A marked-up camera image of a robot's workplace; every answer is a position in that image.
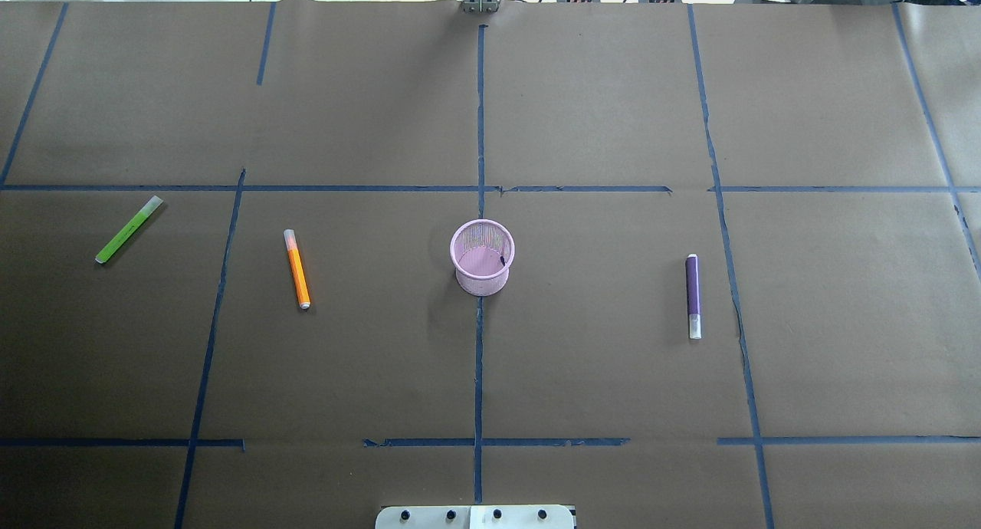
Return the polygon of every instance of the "pencil cup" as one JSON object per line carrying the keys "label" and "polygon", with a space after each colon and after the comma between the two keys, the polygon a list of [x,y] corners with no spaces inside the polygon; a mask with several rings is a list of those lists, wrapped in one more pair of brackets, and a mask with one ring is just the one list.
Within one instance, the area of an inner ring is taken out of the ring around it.
{"label": "pencil cup", "polygon": [[478,218],[460,226],[449,242],[456,281],[467,294],[496,294],[507,282],[514,261],[514,238],[497,222]]}

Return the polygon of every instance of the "orange marker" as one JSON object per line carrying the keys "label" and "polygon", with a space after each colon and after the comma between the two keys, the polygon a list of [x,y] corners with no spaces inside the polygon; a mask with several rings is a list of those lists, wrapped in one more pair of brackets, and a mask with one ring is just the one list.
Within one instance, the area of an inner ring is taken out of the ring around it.
{"label": "orange marker", "polygon": [[303,275],[303,263],[300,262],[300,250],[297,247],[297,235],[287,229],[283,232],[287,239],[287,253],[290,256],[290,268],[294,270],[294,284],[297,285],[297,302],[301,309],[310,308],[310,292],[306,288],[306,277]]}

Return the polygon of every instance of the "table surface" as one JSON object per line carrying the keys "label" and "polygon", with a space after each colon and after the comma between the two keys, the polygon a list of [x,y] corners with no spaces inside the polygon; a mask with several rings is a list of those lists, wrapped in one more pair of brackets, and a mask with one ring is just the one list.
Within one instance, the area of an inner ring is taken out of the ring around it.
{"label": "table surface", "polygon": [[978,23],[0,5],[0,525],[971,526]]}

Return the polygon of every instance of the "pink pen holder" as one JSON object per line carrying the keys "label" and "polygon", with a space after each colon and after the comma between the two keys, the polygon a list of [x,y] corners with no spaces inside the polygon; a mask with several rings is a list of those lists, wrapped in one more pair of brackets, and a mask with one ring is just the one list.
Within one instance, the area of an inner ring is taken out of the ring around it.
{"label": "pink pen holder", "polygon": [[496,294],[507,282],[514,261],[514,238],[497,222],[478,218],[460,226],[449,242],[456,281],[467,294]]}

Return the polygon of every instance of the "marker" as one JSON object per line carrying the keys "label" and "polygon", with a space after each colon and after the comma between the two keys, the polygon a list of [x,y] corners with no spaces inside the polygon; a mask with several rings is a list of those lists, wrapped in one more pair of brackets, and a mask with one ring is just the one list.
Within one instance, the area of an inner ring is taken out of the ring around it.
{"label": "marker", "polygon": [[161,200],[157,196],[151,197],[150,201],[146,202],[146,205],[144,205],[139,212],[133,215],[133,218],[130,218],[130,221],[123,226],[122,231],[119,231],[119,233],[116,234],[116,237],[109,240],[109,243],[102,248],[102,251],[99,251],[99,253],[95,256],[95,262],[104,265],[106,261],[109,260],[109,257],[112,257],[116,251],[119,251],[119,248],[123,247],[123,243],[126,243],[126,240],[130,239],[130,236],[133,235],[133,233],[136,232],[137,229],[150,218],[150,215],[153,214],[158,207],[160,207],[162,202],[164,202],[164,200]]}
{"label": "marker", "polygon": [[687,275],[687,337],[701,339],[701,298],[698,292],[698,256],[693,253],[684,259]]}
{"label": "marker", "polygon": [[297,235],[290,229],[283,231],[283,238],[287,239],[287,253],[290,256],[290,269],[294,271],[294,284],[297,285],[297,302],[300,308],[307,310],[310,308],[310,292],[306,288],[306,277],[303,275],[303,263],[300,262],[300,250],[297,247]]}

